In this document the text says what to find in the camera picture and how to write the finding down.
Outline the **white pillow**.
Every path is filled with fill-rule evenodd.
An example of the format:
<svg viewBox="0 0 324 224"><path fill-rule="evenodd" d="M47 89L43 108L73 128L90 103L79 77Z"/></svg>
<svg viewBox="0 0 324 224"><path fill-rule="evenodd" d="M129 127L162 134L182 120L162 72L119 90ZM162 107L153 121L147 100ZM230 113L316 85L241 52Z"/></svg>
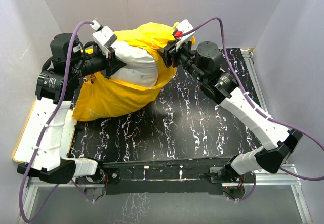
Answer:
<svg viewBox="0 0 324 224"><path fill-rule="evenodd" d="M112 48L116 58L126 64L111 77L112 79L143 87L156 85L157 63L147 50L130 46L125 41L116 41Z"/></svg>

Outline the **yellow Pikachu pillowcase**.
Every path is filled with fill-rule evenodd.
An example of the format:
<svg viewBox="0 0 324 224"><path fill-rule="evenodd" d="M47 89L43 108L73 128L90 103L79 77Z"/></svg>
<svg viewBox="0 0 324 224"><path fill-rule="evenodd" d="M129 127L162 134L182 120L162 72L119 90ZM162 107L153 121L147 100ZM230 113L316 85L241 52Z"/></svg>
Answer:
<svg viewBox="0 0 324 224"><path fill-rule="evenodd" d="M158 67L158 79L154 87L143 87L115 79L107 79L103 73L87 76L77 99L73 118L92 121L98 118L119 117L135 112L154 101L159 92L175 76L177 69L166 68L158 50L174 40L174 27L149 22L131 30L116 31L117 41L147 50Z"/></svg>

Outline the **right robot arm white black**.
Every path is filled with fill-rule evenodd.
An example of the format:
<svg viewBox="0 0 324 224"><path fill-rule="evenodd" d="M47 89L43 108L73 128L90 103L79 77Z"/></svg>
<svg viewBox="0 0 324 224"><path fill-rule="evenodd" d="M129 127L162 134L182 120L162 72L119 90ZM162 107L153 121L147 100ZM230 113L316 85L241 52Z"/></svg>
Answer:
<svg viewBox="0 0 324 224"><path fill-rule="evenodd" d="M191 42L181 46L178 43L169 41L158 50L166 67L182 66L200 83L208 98L232 113L262 144L232 157L220 170L210 173L210 178L237 182L255 170L277 173L293 153L302 133L271 122L271 117L241 91L234 76L221 68L225 59L215 43L201 42L196 50L192 50Z"/></svg>

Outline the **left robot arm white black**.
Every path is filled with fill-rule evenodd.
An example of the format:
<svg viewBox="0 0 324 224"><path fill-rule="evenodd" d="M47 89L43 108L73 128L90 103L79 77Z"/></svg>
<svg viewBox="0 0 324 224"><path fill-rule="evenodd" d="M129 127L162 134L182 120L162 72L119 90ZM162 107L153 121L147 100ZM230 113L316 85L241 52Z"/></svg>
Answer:
<svg viewBox="0 0 324 224"><path fill-rule="evenodd" d="M72 178L87 176L94 183L104 179L104 170L93 159L76 159L60 155L63 127L74 92L82 77L105 71L110 78L125 66L115 56L114 32L93 33L93 41L82 44L78 36L61 33L50 43L51 57L38 76L35 95L45 115L38 118L40 134L32 140L31 153L17 172L37 177L50 184L66 184Z"/></svg>

